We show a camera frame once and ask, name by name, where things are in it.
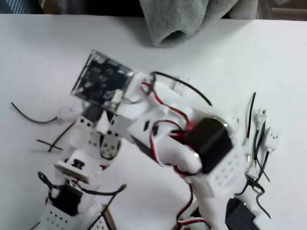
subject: red wire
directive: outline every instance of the red wire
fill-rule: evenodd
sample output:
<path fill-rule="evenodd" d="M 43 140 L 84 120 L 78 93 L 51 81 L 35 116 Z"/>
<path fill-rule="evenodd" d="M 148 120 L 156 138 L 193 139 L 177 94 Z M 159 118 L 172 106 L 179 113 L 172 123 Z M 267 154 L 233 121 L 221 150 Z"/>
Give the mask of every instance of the red wire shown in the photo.
<path fill-rule="evenodd" d="M 190 189 L 190 199 L 188 203 L 176 215 L 177 224 L 180 226 L 185 226 L 185 225 L 194 224 L 194 223 L 205 223 L 208 226 L 208 228 L 211 229 L 210 224 L 208 224 L 208 222 L 205 221 L 203 218 L 191 219 L 191 220 L 186 220 L 186 221 L 179 220 L 180 216 L 188 209 L 188 207 L 191 206 L 193 202 L 193 188 L 190 184 L 189 184 L 189 189 Z"/>
<path fill-rule="evenodd" d="M 148 83 L 145 83 L 145 82 L 142 82 L 142 83 L 141 83 L 141 86 L 142 86 L 142 85 L 149 86 L 149 84 L 148 84 Z M 182 112 L 182 111 L 180 111 L 180 110 L 178 110 L 178 109 L 176 109 L 176 108 L 174 108 L 174 107 L 171 107 L 171 106 L 165 104 L 164 102 L 162 102 L 161 99 L 158 97 L 158 95 L 157 95 L 157 93 L 156 93 L 155 90 L 153 90 L 153 93 L 154 93 L 155 99 L 158 101 L 159 104 L 165 105 L 165 106 L 167 106 L 168 108 L 170 108 L 172 111 L 174 111 L 174 112 L 178 113 L 179 115 L 183 116 L 183 118 L 184 118 L 184 119 L 186 120 L 186 122 L 187 122 L 187 127 L 186 127 L 186 129 L 185 129 L 185 130 L 187 131 L 187 129 L 188 129 L 188 127 L 189 127 L 189 119 L 188 119 L 188 116 L 187 116 L 184 112 Z"/>
<path fill-rule="evenodd" d="M 141 85 L 149 86 L 149 84 L 145 83 L 145 82 L 142 82 Z M 183 113 L 182 111 L 180 111 L 180 110 L 178 110 L 176 108 L 173 108 L 173 107 L 171 107 L 171 106 L 169 106 L 167 104 L 164 104 L 161 101 L 161 99 L 158 97 L 158 95 L 155 92 L 155 90 L 153 90 L 153 93 L 154 93 L 155 99 L 158 101 L 159 104 L 163 104 L 163 105 L 169 107 L 171 110 L 173 110 L 176 113 L 178 113 L 181 116 L 183 116 L 185 118 L 186 122 L 187 122 L 187 126 L 185 128 L 185 131 L 183 131 L 182 128 L 176 122 L 174 122 L 172 120 L 169 120 L 169 119 L 162 119 L 162 120 L 155 121 L 155 123 L 153 124 L 152 127 L 155 127 L 160 122 L 168 122 L 168 123 L 176 125 L 179 128 L 179 130 L 181 131 L 178 134 L 171 135 L 171 137 L 178 138 L 178 137 L 182 136 L 185 132 L 187 132 L 192 127 L 192 123 L 189 122 L 188 116 L 185 113 Z M 160 164 L 160 160 L 158 159 L 158 156 L 156 154 L 156 150 L 155 150 L 154 140 L 153 139 L 154 139 L 154 137 L 153 137 L 153 128 L 152 128 L 152 130 L 150 132 L 150 147 L 151 147 L 151 150 L 152 150 L 152 155 L 153 155 L 154 160 L 158 164 Z M 197 175 L 199 173 L 199 172 L 197 172 L 197 173 L 184 172 L 184 171 L 181 171 L 177 166 L 174 166 L 173 168 L 174 168 L 175 172 L 178 173 L 182 177 Z M 188 225 L 188 224 L 200 223 L 201 222 L 201 223 L 205 223 L 209 227 L 209 229 L 211 229 L 211 226 L 203 218 L 195 218 L 195 219 L 186 220 L 186 221 L 179 220 L 180 216 L 188 209 L 188 207 L 191 206 L 191 204 L 193 202 L 193 189 L 192 189 L 192 186 L 190 184 L 189 184 L 189 189 L 190 189 L 190 199 L 189 199 L 188 203 L 177 213 L 177 215 L 176 215 L 177 224 L 180 225 L 180 226 L 185 226 L 185 225 Z"/>

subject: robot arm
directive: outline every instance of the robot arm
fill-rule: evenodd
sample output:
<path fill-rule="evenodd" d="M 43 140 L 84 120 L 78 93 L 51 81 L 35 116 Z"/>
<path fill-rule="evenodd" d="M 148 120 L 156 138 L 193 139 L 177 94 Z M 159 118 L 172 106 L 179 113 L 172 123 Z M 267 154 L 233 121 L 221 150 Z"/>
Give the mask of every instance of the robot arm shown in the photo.
<path fill-rule="evenodd" d="M 58 184 L 69 183 L 78 194 L 78 215 L 68 229 L 81 230 L 93 221 L 96 212 L 87 205 L 93 195 L 85 190 L 98 190 L 95 177 L 116 156 L 121 138 L 136 144 L 161 166 L 174 166 L 191 185 L 201 215 L 213 229 L 227 229 L 227 201 L 238 184 L 246 181 L 244 154 L 231 117 L 211 106 L 192 108 L 184 96 L 157 82 L 155 76 L 147 77 L 96 51 L 72 94 L 90 105 L 77 119 L 68 147 L 55 164 L 60 172 Z M 103 111 L 113 113 L 105 134 Z M 76 181 L 83 183 L 83 189 L 73 187 Z M 82 228 L 77 224 L 81 219 Z"/>

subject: cloth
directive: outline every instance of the cloth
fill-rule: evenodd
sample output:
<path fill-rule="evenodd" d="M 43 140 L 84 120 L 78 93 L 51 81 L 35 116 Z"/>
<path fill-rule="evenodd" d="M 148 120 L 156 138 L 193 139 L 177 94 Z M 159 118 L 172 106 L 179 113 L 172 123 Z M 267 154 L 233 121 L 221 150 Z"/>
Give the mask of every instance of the cloth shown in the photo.
<path fill-rule="evenodd" d="M 185 41 L 208 23 L 226 14 L 255 19 L 258 0 L 140 0 L 155 46 Z"/>
<path fill-rule="evenodd" d="M 255 19 L 258 0 L 55 0 L 61 13 L 142 16 L 155 46 L 174 46 L 227 16 Z"/>

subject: white connector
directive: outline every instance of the white connector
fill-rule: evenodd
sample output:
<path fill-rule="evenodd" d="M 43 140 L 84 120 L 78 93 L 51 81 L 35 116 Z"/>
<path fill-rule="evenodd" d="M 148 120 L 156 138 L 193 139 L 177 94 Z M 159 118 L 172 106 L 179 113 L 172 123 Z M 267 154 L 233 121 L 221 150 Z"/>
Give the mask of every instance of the white connector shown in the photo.
<path fill-rule="evenodd" d="M 265 135 L 263 146 L 267 151 L 273 152 L 277 149 L 280 141 L 282 132 L 279 129 L 268 128 L 267 133 Z"/>
<path fill-rule="evenodd" d="M 256 114 L 256 119 L 257 119 L 256 130 L 261 130 L 263 123 L 267 119 L 266 112 L 267 112 L 266 109 L 259 108 L 259 111 Z"/>

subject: red and white wire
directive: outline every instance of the red and white wire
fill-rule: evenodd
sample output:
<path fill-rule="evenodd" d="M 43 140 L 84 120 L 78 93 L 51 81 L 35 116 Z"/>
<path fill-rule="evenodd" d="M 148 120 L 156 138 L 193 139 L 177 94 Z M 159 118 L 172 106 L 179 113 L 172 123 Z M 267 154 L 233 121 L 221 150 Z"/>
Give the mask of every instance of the red and white wire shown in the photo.
<path fill-rule="evenodd" d="M 189 189 L 190 189 L 190 199 L 188 203 L 176 215 L 177 224 L 180 226 L 185 226 L 185 225 L 194 224 L 194 223 L 204 223 L 205 225 L 207 225 L 209 229 L 211 229 L 210 224 L 207 221 L 205 221 L 204 218 L 201 218 L 201 217 L 195 217 L 189 220 L 180 220 L 181 215 L 191 206 L 193 202 L 193 189 L 190 184 L 189 184 Z"/>
<path fill-rule="evenodd" d="M 149 86 L 149 84 L 145 83 L 145 82 L 142 82 L 141 84 L 141 90 L 143 92 L 145 92 L 145 90 L 142 88 L 142 85 L 146 85 L 146 86 Z M 175 111 L 176 113 L 180 114 L 181 116 L 184 117 L 184 119 L 186 120 L 187 122 L 187 125 L 186 125 L 186 129 L 185 130 L 182 130 L 182 128 L 176 123 L 174 122 L 173 120 L 170 120 L 170 119 L 161 119 L 161 120 L 157 120 L 154 122 L 153 126 L 152 126 L 152 129 L 150 131 L 150 147 L 151 147 L 151 150 L 152 150 L 152 155 L 153 155 L 153 158 L 154 160 L 161 166 L 169 166 L 167 164 L 163 164 L 160 159 L 159 159 L 159 156 L 156 152 L 156 147 L 155 147 L 155 144 L 154 144 L 154 135 L 153 135 L 153 128 L 158 124 L 158 123 L 162 123 L 162 122 L 167 122 L 167 123 L 171 123 L 171 124 L 174 124 L 175 126 L 177 126 L 177 128 L 180 130 L 180 132 L 176 135 L 173 135 L 172 137 L 174 136 L 181 136 L 182 134 L 184 134 L 187 129 L 189 128 L 189 120 L 188 120 L 188 117 L 185 113 L 183 113 L 182 111 L 176 109 L 176 108 L 173 108 L 167 104 L 164 104 L 161 99 L 158 97 L 157 93 L 155 92 L 155 90 L 153 90 L 153 95 L 154 95 L 154 98 L 156 99 L 156 101 L 159 103 L 159 104 L 163 104 L 167 107 L 169 107 L 171 110 Z M 185 176 L 192 176 L 192 175 L 197 175 L 198 173 L 190 173 L 190 172 L 184 172 L 184 171 L 181 171 L 177 166 L 174 166 L 174 170 L 176 173 L 178 173 L 181 177 L 185 177 Z M 188 203 L 178 212 L 178 214 L 176 215 L 176 220 L 177 220 L 177 224 L 180 225 L 180 226 L 185 226 L 185 225 L 189 225 L 189 224 L 193 224 L 193 223 L 204 223 L 207 225 L 207 227 L 209 229 L 211 229 L 211 226 L 205 221 L 204 218 L 192 218 L 192 219 L 189 219 L 189 220 L 180 220 L 180 217 L 181 215 L 191 206 L 192 202 L 193 202 L 193 189 L 192 189 L 192 186 L 190 184 L 189 185 L 189 189 L 190 189 L 190 199 L 188 201 Z"/>

